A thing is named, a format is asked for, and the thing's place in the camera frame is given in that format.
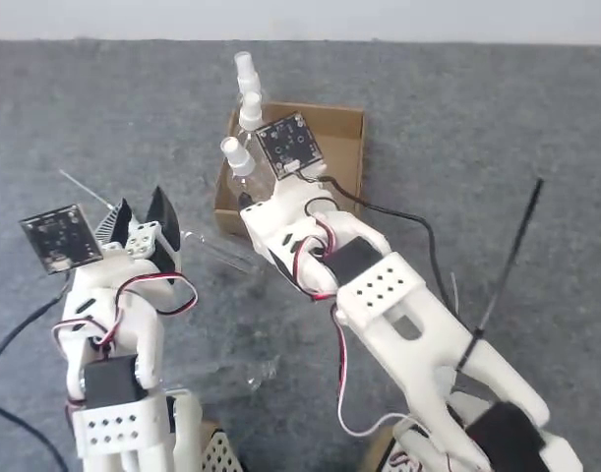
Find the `bottle cap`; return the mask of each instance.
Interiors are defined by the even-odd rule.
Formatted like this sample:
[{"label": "bottle cap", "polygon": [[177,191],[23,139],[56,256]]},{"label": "bottle cap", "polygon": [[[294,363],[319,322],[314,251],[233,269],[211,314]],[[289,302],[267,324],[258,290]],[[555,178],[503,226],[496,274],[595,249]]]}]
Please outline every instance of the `bottle cap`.
[{"label": "bottle cap", "polygon": [[245,94],[248,91],[261,93],[261,80],[254,68],[252,54],[247,51],[237,52],[234,55],[234,62],[237,65],[237,82],[241,93]]},{"label": "bottle cap", "polygon": [[254,158],[241,146],[236,138],[226,138],[221,142],[221,151],[228,159],[228,164],[234,175],[245,177],[256,167]]},{"label": "bottle cap", "polygon": [[243,103],[239,111],[239,126],[247,131],[254,131],[263,126],[263,110],[261,94],[248,91],[243,95]]}]

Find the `white wall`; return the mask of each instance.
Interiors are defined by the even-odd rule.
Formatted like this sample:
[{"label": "white wall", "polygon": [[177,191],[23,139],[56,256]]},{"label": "white wall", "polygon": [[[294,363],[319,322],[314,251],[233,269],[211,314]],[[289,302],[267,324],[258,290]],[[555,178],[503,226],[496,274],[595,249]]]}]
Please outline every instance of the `white wall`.
[{"label": "white wall", "polygon": [[0,0],[0,38],[80,36],[601,44],[601,0]]}]

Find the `robotic arm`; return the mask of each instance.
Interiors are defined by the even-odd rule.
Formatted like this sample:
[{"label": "robotic arm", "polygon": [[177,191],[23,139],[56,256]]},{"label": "robotic arm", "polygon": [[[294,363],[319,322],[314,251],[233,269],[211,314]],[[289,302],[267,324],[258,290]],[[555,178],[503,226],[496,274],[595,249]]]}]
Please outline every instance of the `robotic arm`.
[{"label": "robotic arm", "polygon": [[[324,169],[320,162],[304,172],[316,176]],[[336,297],[337,321],[359,337],[402,390],[416,422],[425,426],[422,434],[411,421],[394,430],[425,470],[446,471],[448,457],[454,459],[453,472],[582,470],[565,440],[542,431],[549,420],[544,400],[487,341],[476,344],[462,372],[487,385],[501,402],[491,407],[470,395],[451,394],[471,333],[386,238],[339,211],[321,183],[287,176],[270,200],[240,214],[255,250],[298,289],[314,300]],[[393,324],[402,317],[419,337],[399,334]],[[494,432],[503,429],[499,422],[509,431],[496,438]],[[526,437],[533,442],[521,442]]]},{"label": "robotic arm", "polygon": [[[84,470],[201,471],[200,403],[188,390],[160,384],[159,315],[197,303],[195,287],[179,273],[179,226],[164,193],[156,189],[146,222],[123,201],[95,235],[76,206],[23,225],[48,271],[76,267],[53,336],[68,362],[67,410]],[[175,279],[193,296],[163,311],[175,306]]]}]

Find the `black circuit board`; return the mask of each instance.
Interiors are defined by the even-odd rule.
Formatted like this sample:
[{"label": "black circuit board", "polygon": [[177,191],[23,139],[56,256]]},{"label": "black circuit board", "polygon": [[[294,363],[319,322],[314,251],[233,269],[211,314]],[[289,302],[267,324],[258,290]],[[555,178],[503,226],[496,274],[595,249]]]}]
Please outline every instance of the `black circuit board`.
[{"label": "black circuit board", "polygon": [[48,273],[64,272],[103,259],[77,205],[37,214],[20,224]]},{"label": "black circuit board", "polygon": [[259,128],[257,136],[278,180],[323,158],[300,112]]}]

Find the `cardboard box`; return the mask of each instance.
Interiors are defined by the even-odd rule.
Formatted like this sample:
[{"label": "cardboard box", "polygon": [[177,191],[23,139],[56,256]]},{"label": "cardboard box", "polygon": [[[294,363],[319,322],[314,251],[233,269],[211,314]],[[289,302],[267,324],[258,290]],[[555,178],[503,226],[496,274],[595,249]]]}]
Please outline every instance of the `cardboard box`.
[{"label": "cardboard box", "polygon": [[[334,177],[347,192],[357,197],[361,195],[365,135],[363,110],[281,102],[268,103],[265,108],[264,113],[270,121],[284,118],[294,111],[302,113],[322,150],[328,174]],[[231,136],[236,128],[237,120],[237,113],[233,111],[228,123],[228,136]],[[234,196],[227,186],[229,172],[230,168],[224,159],[217,179],[214,219],[222,232],[247,237],[247,231],[239,217]],[[329,188],[329,190],[342,209],[359,215],[359,205],[341,196],[333,188]]]}]

